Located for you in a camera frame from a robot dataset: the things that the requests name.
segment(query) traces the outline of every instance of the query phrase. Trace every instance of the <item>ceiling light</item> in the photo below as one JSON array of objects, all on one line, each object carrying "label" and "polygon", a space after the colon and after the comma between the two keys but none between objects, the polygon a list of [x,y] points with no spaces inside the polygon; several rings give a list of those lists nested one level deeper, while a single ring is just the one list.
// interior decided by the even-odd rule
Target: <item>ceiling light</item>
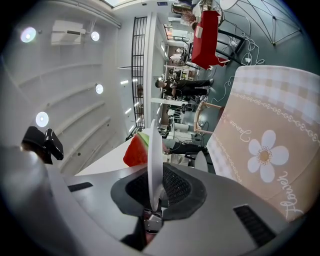
[{"label": "ceiling light", "polygon": [[95,86],[95,91],[97,94],[102,94],[104,92],[104,87],[101,84]]},{"label": "ceiling light", "polygon": [[36,37],[36,34],[37,32],[33,27],[27,27],[22,31],[20,39],[24,43],[29,43]]},{"label": "ceiling light", "polygon": [[46,112],[40,112],[35,117],[35,122],[39,127],[45,127],[49,123],[49,116]]},{"label": "ceiling light", "polygon": [[94,31],[94,32],[91,33],[91,39],[92,39],[93,41],[98,41],[99,38],[100,38],[100,35],[99,35],[98,32]]}]

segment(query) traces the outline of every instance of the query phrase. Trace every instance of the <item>flower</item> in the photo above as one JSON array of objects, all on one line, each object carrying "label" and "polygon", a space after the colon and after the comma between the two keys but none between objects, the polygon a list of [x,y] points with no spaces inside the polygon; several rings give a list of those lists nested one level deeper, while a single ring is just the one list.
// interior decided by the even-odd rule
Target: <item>flower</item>
[{"label": "flower", "polygon": [[275,178],[273,165],[284,165],[289,159],[289,151],[285,146],[276,146],[276,133],[273,130],[266,130],[261,138],[261,145],[256,139],[249,143],[249,151],[253,157],[248,161],[248,169],[255,173],[260,168],[261,179],[270,183]]}]

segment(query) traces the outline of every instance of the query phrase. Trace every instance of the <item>checkered pattern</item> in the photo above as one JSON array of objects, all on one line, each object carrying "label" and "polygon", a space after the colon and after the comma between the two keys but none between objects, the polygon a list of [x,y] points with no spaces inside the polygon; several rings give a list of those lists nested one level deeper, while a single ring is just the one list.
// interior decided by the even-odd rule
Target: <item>checkered pattern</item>
[{"label": "checkered pattern", "polygon": [[320,124],[320,76],[316,74],[284,66],[241,66],[232,92],[284,108],[310,125]]},{"label": "checkered pattern", "polygon": [[236,177],[233,175],[232,167],[214,135],[209,139],[207,149],[213,163],[215,174],[237,181]]}]

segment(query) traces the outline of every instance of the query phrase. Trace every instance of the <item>air conditioner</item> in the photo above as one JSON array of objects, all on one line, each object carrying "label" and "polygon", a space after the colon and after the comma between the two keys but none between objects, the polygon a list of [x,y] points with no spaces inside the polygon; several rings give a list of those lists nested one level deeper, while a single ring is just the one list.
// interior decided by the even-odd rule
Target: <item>air conditioner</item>
[{"label": "air conditioner", "polygon": [[83,24],[56,20],[52,27],[51,45],[79,45],[81,44],[81,35],[84,35],[86,30],[83,29]]}]

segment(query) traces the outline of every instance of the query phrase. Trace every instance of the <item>watermelon slice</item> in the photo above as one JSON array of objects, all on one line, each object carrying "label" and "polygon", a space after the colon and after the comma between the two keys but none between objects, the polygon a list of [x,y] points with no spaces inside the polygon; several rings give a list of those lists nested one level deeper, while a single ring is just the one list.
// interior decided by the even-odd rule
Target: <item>watermelon slice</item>
[{"label": "watermelon slice", "polygon": [[127,148],[123,157],[123,162],[129,167],[148,163],[149,136],[138,132],[136,133]]}]

